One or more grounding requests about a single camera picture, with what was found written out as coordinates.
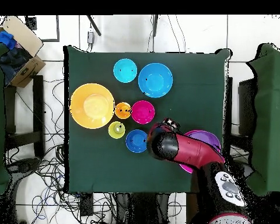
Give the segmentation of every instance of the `floor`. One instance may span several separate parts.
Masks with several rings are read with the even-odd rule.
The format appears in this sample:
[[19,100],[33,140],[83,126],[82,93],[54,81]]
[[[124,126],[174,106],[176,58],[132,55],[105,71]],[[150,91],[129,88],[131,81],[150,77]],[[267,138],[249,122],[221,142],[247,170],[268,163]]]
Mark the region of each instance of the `floor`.
[[[56,29],[55,16],[47,16],[46,18],[37,16],[37,18],[39,19],[37,35],[41,39],[54,39],[53,36],[56,36],[54,32]],[[93,16],[93,20],[102,35],[99,37],[94,33],[92,52],[145,53],[147,50],[152,51],[152,40],[150,40],[148,47],[149,35],[152,31],[151,15]],[[46,80],[44,97],[47,103],[45,105],[47,134],[56,132],[51,118],[56,121],[63,108],[58,102],[58,100],[64,102],[62,46],[72,45],[81,50],[88,49],[87,36],[90,22],[87,16],[59,16],[59,30],[60,41],[58,43],[44,43],[37,54],[46,63],[39,75],[43,75],[44,80]],[[154,51],[163,53],[180,49],[181,51],[186,50],[187,53],[214,53],[220,48],[232,50],[229,76],[233,77],[232,132],[236,134],[239,124],[237,87],[240,81],[253,77],[252,71],[245,62],[255,57],[257,47],[261,43],[274,43],[280,48],[280,15],[177,15],[177,18],[175,15],[160,15]],[[30,83],[24,89],[17,89],[31,109],[33,109],[32,86],[33,83]],[[32,131],[33,113],[18,95],[16,97],[16,131],[17,133]],[[58,126],[64,127],[63,114],[58,120]],[[63,143],[63,139],[58,135],[55,135],[53,140],[56,144]],[[53,146],[52,139],[45,144],[46,149]],[[26,145],[20,148],[20,152],[15,158],[32,158],[33,156],[33,147]],[[37,209],[40,198],[36,196],[43,196],[45,190],[44,181],[36,174],[32,174],[21,182],[16,197],[19,219],[26,220],[30,224],[36,218],[34,211],[38,213],[40,210],[40,208]],[[174,206],[175,196],[178,202],[176,206]],[[94,194],[96,200],[102,197],[101,194]],[[169,216],[172,216],[169,218],[170,224],[186,224],[185,198],[185,193],[170,196]],[[95,208],[101,211],[104,201],[106,199],[97,201]],[[79,224],[71,212],[66,209],[58,210],[58,205],[55,205],[54,202],[51,203],[44,206],[44,210],[41,212],[42,217],[37,218],[34,224],[48,224],[49,220],[51,220],[50,224]],[[109,221],[110,219],[111,215],[106,213],[105,220]]]

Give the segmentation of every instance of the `table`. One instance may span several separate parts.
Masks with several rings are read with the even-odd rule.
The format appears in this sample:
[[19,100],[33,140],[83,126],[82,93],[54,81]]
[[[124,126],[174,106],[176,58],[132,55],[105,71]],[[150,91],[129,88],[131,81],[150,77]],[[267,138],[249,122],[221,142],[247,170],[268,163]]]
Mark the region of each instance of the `table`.
[[[69,136],[65,136],[65,149],[69,159],[67,164],[65,158],[68,172],[65,182],[68,191],[191,192],[190,174],[177,164],[150,157],[147,151],[130,152],[125,146],[125,137],[134,129],[147,133],[153,123],[171,117],[181,124],[183,132],[202,129],[222,140],[224,63],[229,50],[222,49],[216,54],[86,53],[67,46],[64,53],[65,83],[69,84],[65,105],[76,88],[93,82],[109,89],[116,104],[133,105],[138,100],[148,100],[156,109],[154,119],[146,125],[137,124],[131,117],[122,120],[126,134],[121,139],[109,137],[108,124],[99,129],[86,129],[67,112],[69,122],[65,123],[65,133],[69,131]],[[143,95],[137,78],[130,83],[120,83],[113,75],[113,66],[122,58],[132,59],[138,73],[151,62],[165,64],[173,74],[172,89],[167,95],[153,99]],[[114,115],[110,123],[118,120]]]

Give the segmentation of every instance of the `pink bowl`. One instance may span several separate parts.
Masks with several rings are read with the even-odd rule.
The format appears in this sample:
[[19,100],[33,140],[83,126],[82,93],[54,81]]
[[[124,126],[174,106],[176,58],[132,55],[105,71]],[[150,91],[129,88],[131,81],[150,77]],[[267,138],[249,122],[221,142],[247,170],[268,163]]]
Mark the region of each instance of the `pink bowl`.
[[132,106],[131,116],[138,124],[147,124],[155,116],[155,108],[150,102],[140,100]]

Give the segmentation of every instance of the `orange bowl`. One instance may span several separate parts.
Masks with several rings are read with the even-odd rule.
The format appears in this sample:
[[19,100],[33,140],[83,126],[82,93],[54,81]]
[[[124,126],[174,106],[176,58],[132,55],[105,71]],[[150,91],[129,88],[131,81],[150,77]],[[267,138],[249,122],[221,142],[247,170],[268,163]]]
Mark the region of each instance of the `orange bowl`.
[[115,102],[112,94],[104,86],[87,83],[72,94],[69,110],[73,119],[82,127],[98,129],[113,117]]
[[124,120],[131,115],[131,106],[126,102],[121,102],[116,105],[115,114],[118,118]]

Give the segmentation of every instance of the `light blue bowl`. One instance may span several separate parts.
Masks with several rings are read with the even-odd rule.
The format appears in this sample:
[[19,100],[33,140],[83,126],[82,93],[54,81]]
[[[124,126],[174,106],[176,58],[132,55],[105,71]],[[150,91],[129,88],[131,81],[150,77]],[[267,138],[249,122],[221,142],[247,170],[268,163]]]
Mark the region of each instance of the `light blue bowl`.
[[134,153],[146,151],[147,134],[140,129],[129,132],[125,139],[128,149]]
[[138,85],[141,91],[152,98],[164,96],[172,87],[170,69],[159,63],[148,64],[139,73]]
[[132,60],[124,58],[116,62],[113,74],[120,82],[131,82],[137,76],[137,66]]

